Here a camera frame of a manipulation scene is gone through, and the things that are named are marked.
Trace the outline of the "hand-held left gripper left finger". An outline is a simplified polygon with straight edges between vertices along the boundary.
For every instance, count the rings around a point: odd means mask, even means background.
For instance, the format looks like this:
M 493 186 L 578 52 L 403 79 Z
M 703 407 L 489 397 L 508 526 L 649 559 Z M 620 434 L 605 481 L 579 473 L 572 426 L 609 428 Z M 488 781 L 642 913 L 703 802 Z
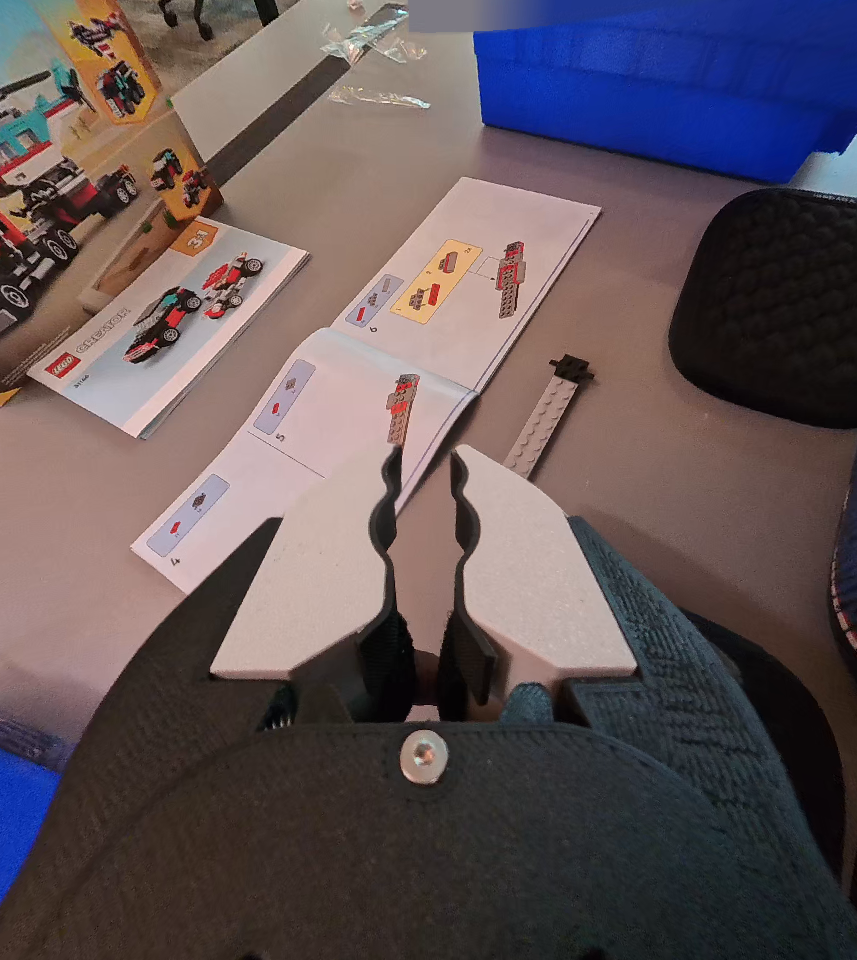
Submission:
M 396 602 L 389 548 L 404 450 L 379 442 L 287 510 L 210 671 L 221 680 L 365 687 L 362 644 Z

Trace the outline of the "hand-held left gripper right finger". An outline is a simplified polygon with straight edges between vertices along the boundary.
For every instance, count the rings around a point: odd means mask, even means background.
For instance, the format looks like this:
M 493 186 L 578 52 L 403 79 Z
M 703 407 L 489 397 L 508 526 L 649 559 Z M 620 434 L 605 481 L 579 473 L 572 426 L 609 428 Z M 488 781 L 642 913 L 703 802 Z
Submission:
M 506 706 L 519 687 L 622 681 L 639 666 L 566 512 L 469 445 L 450 454 L 453 605 L 439 662 L 445 707 Z

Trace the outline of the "long grey lego plate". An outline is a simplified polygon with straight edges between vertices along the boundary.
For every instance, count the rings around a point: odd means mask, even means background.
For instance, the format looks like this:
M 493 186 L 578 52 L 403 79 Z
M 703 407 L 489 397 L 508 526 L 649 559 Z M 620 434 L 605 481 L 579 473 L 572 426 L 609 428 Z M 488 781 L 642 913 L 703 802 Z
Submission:
M 503 462 L 510 473 L 531 480 L 584 381 L 585 376 L 578 373 L 556 374 L 550 379 Z

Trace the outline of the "lego set box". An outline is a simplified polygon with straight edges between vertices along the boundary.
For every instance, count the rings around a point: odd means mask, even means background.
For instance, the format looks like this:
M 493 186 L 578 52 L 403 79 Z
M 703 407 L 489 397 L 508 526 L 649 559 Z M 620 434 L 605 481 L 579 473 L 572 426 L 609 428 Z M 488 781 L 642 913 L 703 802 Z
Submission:
M 0 407 L 221 202 L 120 2 L 0 1 Z

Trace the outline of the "blue plastic bin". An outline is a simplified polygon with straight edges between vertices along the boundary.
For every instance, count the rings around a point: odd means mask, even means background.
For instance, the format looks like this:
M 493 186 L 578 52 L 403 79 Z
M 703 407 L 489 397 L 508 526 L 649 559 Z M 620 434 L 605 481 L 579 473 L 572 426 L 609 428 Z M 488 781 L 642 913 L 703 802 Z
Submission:
M 788 183 L 857 134 L 857 49 L 668 28 L 473 37 L 485 125 Z

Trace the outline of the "closed instruction booklet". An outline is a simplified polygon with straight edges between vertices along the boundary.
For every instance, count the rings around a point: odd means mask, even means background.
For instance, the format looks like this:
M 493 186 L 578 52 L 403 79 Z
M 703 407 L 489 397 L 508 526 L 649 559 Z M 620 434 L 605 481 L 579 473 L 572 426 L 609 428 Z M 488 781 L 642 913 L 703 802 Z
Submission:
M 28 377 L 145 439 L 310 258 L 297 246 L 197 218 Z

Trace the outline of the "black textured wrist pad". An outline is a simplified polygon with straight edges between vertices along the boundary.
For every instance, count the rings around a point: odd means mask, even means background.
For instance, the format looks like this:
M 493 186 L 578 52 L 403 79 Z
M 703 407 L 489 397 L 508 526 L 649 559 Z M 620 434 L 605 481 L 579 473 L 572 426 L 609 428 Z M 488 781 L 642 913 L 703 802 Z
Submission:
M 857 198 L 773 187 L 727 203 L 667 345 L 679 374 L 723 402 L 857 429 Z

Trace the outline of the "open instruction booklet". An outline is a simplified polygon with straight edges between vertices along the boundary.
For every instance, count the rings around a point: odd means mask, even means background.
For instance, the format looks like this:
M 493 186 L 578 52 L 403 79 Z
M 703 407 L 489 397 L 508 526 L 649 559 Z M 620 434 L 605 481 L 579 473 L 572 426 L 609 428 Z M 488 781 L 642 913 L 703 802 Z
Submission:
M 388 439 L 414 380 L 402 510 L 600 217 L 463 177 L 330 327 L 309 335 L 227 446 L 132 545 L 188 594 L 266 521 Z

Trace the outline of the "clear plastic bag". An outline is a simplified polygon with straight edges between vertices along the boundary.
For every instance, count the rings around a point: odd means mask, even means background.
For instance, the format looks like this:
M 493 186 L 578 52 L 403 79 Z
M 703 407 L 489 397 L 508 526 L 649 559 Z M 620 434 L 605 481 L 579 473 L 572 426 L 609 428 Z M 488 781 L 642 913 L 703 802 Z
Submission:
M 409 18 L 407 8 L 386 6 L 345 36 L 332 25 L 326 25 L 323 31 L 326 42 L 320 52 L 350 67 L 370 53 L 399 65 L 419 62 L 427 56 L 427 50 L 399 33 Z
M 339 84 L 326 95 L 329 102 L 343 106 L 371 105 L 398 107 L 405 110 L 427 112 L 432 108 L 430 102 L 408 94 L 375 90 L 372 88 Z

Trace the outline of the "black office chair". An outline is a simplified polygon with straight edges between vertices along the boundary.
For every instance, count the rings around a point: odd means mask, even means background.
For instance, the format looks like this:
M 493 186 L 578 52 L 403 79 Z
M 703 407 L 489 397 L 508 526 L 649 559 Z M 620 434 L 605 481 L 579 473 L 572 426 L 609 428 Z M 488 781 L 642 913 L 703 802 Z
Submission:
M 162 20 L 166 27 L 174 30 L 179 25 L 179 17 L 174 9 L 175 1 L 154 1 Z M 195 23 L 198 35 L 203 42 L 211 42 L 215 38 L 215 32 L 210 23 L 205 19 L 205 1 L 192 1 L 192 19 Z

